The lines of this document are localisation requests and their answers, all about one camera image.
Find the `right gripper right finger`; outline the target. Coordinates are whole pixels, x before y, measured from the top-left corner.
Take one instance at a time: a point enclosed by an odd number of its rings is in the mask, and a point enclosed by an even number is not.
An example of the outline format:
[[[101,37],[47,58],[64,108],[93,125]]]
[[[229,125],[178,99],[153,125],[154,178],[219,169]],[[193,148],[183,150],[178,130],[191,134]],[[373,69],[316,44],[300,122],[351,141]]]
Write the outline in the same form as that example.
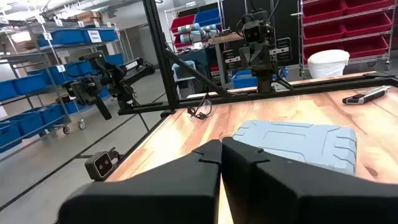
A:
[[[397,224],[397,185],[381,184],[222,140],[234,223]]]

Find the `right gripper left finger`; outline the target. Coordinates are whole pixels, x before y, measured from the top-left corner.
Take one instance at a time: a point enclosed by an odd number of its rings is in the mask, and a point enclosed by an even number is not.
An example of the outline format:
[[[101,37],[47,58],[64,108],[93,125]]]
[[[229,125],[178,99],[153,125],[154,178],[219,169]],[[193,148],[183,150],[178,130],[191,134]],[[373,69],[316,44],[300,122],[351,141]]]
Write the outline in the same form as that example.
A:
[[[222,143],[118,182],[93,182],[62,203],[59,223],[217,223]]]

